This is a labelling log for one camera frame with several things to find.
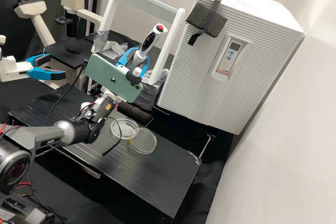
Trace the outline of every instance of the black robot arm segment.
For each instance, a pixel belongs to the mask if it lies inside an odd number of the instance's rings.
[[[13,126],[5,126],[5,135],[0,138],[0,193],[13,192],[34,160],[37,149],[48,145],[93,143],[114,107],[114,101],[102,94],[85,105],[76,117],[57,121],[51,127],[18,127],[8,131]]]

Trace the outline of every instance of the black floor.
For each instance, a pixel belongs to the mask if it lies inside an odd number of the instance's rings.
[[[33,79],[0,83],[1,122],[13,110],[50,89]],[[179,137],[193,122],[176,116],[167,130],[167,118],[156,117],[150,128],[190,151],[199,151],[202,143],[194,137],[181,142]],[[203,162],[173,223],[203,224],[214,197],[230,149],[232,135],[219,131],[203,154]],[[68,218],[66,223],[160,223],[161,213],[131,192],[102,176],[95,179],[67,157],[51,152],[39,157],[29,171],[30,180],[40,198]]]

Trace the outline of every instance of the white machine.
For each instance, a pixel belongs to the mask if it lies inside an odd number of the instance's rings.
[[[195,0],[211,7],[214,0]],[[158,100],[162,108],[239,134],[304,39],[291,13],[272,0],[222,0],[217,38],[186,24]]]

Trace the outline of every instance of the petri dish lid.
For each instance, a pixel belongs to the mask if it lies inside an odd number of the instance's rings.
[[[136,128],[129,136],[134,150],[142,154],[152,153],[156,148],[156,137],[147,128]]]
[[[134,130],[138,128],[138,124],[134,120],[130,118],[118,118],[116,120],[121,129],[121,139],[127,140],[130,135],[132,135],[132,137],[135,136],[134,134],[136,134],[136,132],[134,132]],[[120,138],[120,131],[117,122],[113,120],[111,123],[111,131],[116,138]]]

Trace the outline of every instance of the black tabletop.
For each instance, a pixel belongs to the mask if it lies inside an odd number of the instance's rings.
[[[65,85],[41,96],[10,112],[10,115],[27,126],[40,126],[54,102],[67,87],[68,85]],[[71,89],[56,107],[46,125],[73,117],[78,113],[82,102],[91,100],[91,96],[78,89]],[[117,111],[113,111],[111,116],[126,117]],[[174,218],[201,160],[158,134],[155,134],[157,147],[151,154],[137,153],[127,140],[122,140],[113,151],[101,159],[100,154],[117,141],[110,130],[111,122],[112,120],[105,124],[99,138],[93,144],[80,143],[64,149]]]

